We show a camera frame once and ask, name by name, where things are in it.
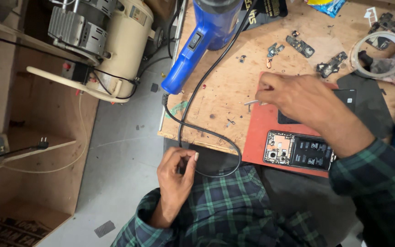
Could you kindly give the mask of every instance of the tape roll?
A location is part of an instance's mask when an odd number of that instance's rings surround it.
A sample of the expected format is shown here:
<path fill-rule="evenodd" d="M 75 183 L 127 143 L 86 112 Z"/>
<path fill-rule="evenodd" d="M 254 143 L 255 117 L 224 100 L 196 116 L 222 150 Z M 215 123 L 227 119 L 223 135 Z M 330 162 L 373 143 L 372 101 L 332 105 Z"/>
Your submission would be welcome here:
<path fill-rule="evenodd" d="M 395 43 L 395 33 L 387 32 L 387 31 L 374 32 L 374 33 L 369 34 L 365 38 L 361 39 L 358 43 L 356 43 L 355 47 L 353 48 L 352 55 L 351 55 L 351 62 L 352 62 L 353 67 L 356 68 L 356 71 L 355 71 L 356 74 L 358 74 L 359 76 L 365 77 L 365 78 L 383 78 L 383 77 L 395 74 L 395 65 L 388 72 L 385 72 L 382 74 L 376 74 L 376 73 L 371 73 L 371 72 L 366 71 L 360 64 L 359 58 L 358 58 L 358 53 L 360 51 L 360 48 L 363 44 L 365 44 L 365 41 L 367 39 L 371 39 L 373 37 L 384 37 L 384 38 L 391 40 L 391 42 Z"/>

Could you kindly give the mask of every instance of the man's left hand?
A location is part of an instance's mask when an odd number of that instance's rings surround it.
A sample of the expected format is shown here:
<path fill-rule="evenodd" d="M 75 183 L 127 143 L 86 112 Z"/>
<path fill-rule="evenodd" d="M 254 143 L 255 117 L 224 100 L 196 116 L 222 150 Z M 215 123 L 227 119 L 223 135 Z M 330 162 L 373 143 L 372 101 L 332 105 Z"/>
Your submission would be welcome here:
<path fill-rule="evenodd" d="M 198 157 L 196 151 L 178 147 L 171 147 L 164 154 L 156 172 L 161 198 L 149 225 L 155 228 L 170 227 L 190 194 Z M 181 175 L 177 170 L 184 166 L 184 161 L 187 161 L 187 167 Z"/>

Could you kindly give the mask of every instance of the smartphone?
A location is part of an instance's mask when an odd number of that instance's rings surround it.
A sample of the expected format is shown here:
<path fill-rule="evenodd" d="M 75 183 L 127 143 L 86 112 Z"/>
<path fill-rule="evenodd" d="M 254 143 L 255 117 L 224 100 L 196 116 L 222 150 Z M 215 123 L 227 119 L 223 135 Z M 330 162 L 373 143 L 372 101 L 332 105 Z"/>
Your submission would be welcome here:
<path fill-rule="evenodd" d="M 269 131 L 263 162 L 328 171 L 336 160 L 332 148 L 317 136 Z"/>

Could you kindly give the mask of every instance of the gray floor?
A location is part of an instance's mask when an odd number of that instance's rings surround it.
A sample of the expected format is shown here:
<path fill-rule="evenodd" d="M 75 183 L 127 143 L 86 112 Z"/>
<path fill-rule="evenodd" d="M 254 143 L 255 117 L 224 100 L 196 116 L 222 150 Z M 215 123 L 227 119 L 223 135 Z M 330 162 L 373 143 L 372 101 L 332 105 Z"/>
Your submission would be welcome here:
<path fill-rule="evenodd" d="M 151 60 L 165 56 L 166 47 Z M 163 138 L 157 136 L 157 130 L 162 91 L 150 89 L 152 83 L 161 84 L 161 72 L 167 74 L 170 65 L 171 60 L 165 59 L 146 70 L 128 103 L 100 102 L 75 219 L 59 227 L 40 247 L 109 246 L 134 215 L 141 198 L 159 187 L 156 168 L 163 154 Z M 99 238 L 94 230 L 109 220 L 115 230 Z"/>

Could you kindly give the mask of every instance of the red button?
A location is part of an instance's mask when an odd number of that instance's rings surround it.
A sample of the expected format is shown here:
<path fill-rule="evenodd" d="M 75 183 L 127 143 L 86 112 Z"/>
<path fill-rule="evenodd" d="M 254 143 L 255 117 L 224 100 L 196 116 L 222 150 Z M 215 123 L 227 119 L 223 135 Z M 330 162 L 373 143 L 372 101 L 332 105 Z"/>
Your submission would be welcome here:
<path fill-rule="evenodd" d="M 65 69 L 65 70 L 69 70 L 70 68 L 71 68 L 71 65 L 69 65 L 69 64 L 67 64 L 67 63 L 63 63 L 63 68 Z"/>

